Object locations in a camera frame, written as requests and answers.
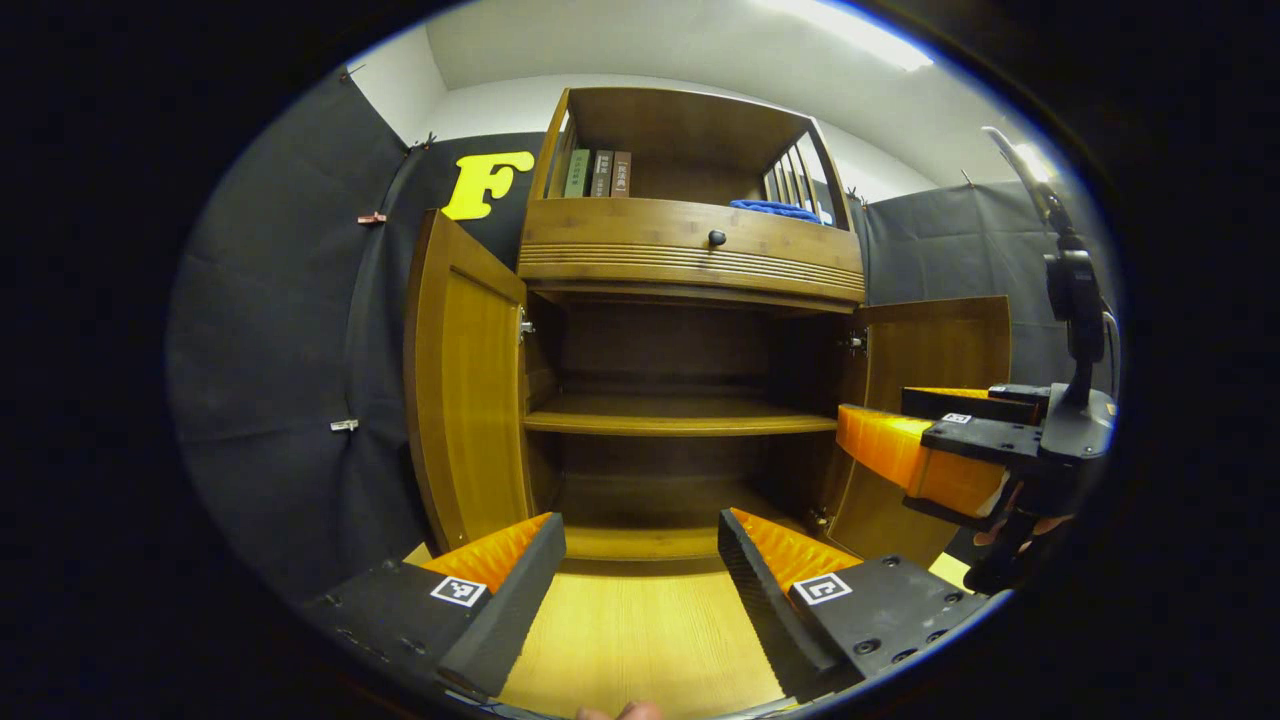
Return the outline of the black backdrop cloth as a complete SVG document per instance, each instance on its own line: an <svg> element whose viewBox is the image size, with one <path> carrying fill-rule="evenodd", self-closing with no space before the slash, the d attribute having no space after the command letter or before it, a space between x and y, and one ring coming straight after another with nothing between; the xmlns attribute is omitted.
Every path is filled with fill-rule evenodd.
<svg viewBox="0 0 1280 720"><path fill-rule="evenodd" d="M544 132L402 143L369 101L308 94L236 161L180 260L166 329L175 433L201 500L230 546L288 596L306 596L411 550L442 551L422 505L404 416L404 297L426 211L462 225L516 275ZM662 88L646 86L612 86ZM664 88L687 91L682 88ZM360 225L383 213L387 223ZM1037 258L983 202L956 219L959 249L891 290L878 238L852 213L863 306L1004 296L1007 380L1065 380L1066 332ZM330 423L357 418L355 432Z"/></svg>

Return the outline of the wooden double-door shoe cabinet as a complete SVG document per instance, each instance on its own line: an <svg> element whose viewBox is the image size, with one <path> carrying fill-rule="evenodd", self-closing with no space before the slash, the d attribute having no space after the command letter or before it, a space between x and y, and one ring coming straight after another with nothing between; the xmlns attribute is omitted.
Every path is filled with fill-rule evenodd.
<svg viewBox="0 0 1280 720"><path fill-rule="evenodd" d="M621 150L634 155L631 195L608 199L785 202L858 238L826 137L796 111L716 94L567 88L544 149L525 217L535 201L563 199L575 149ZM524 419L576 393L750 397L836 419L836 341L865 301L518 278L536 327L524 342ZM576 562L707 562L728 507L823 532L806 511L827 511L836 429L692 438L524 429L536 509L564 519Z"/></svg>

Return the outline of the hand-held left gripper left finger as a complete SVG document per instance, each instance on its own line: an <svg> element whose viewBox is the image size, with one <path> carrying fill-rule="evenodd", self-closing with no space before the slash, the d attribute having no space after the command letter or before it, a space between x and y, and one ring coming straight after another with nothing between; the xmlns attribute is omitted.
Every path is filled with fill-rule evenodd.
<svg viewBox="0 0 1280 720"><path fill-rule="evenodd" d="M303 602L303 616L398 685L502 694L566 553L544 512L428 560L385 560Z"/></svg>

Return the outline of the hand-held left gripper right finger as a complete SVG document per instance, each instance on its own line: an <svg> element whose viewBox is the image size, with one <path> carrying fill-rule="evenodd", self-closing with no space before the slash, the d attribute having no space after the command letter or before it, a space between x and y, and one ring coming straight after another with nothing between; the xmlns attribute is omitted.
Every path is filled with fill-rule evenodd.
<svg viewBox="0 0 1280 720"><path fill-rule="evenodd" d="M813 701L884 676L988 600L897 555L860 560L741 509L718 551L785 694Z"/></svg>

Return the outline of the wooden cabinet shelf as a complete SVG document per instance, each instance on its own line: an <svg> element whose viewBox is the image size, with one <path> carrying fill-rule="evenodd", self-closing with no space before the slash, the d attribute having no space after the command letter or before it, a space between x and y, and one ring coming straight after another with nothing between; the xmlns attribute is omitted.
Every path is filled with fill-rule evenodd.
<svg viewBox="0 0 1280 720"><path fill-rule="evenodd" d="M673 395L558 395L529 413L527 430L576 436L744 437L835 430L832 416L760 398Z"/></svg>

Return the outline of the wooden cabinet drawer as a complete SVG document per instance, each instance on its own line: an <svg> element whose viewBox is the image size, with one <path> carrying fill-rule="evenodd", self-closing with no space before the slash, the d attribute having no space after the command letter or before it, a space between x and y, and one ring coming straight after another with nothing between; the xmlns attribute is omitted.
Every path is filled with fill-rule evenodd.
<svg viewBox="0 0 1280 720"><path fill-rule="evenodd" d="M709 231L724 246L707 242ZM517 260L526 281L687 284L824 304L867 297L851 231L710 204L544 199L526 213Z"/></svg>

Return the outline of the small ceiling light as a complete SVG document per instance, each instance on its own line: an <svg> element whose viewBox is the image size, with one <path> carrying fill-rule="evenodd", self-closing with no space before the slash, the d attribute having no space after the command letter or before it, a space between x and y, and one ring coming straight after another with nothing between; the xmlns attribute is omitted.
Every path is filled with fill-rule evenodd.
<svg viewBox="0 0 1280 720"><path fill-rule="evenodd" d="M1034 143L1015 143L1012 151L1025 170L1025 176L1036 183L1048 183L1057 177L1053 164Z"/></svg>

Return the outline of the blue towel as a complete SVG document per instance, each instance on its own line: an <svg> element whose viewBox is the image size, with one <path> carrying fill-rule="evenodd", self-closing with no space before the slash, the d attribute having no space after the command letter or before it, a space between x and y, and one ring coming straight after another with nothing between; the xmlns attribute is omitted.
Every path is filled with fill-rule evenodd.
<svg viewBox="0 0 1280 720"><path fill-rule="evenodd" d="M740 210L763 213L772 217L786 217L786 218L799 219L801 222L809 222L818 225L824 224L824 222L818 214L803 208L787 205L785 202L740 199L731 201L730 206Z"/></svg>

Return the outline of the wooden shoe cabinet door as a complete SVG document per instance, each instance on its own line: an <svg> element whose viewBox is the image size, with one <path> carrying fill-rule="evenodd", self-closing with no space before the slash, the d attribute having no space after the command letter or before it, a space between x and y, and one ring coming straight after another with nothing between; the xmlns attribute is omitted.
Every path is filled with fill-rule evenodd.
<svg viewBox="0 0 1280 720"><path fill-rule="evenodd" d="M425 213L404 297L410 451L442 551L532 515L525 462L526 284L443 211Z"/></svg>
<svg viewBox="0 0 1280 720"><path fill-rule="evenodd" d="M867 329L867 357L838 351L836 404L901 411L904 387L986 388L1007 380L1012 340L1004 296L856 309L841 331ZM902 491L836 448L826 538L863 560L897 555L928 568L957 527L902 506Z"/></svg>

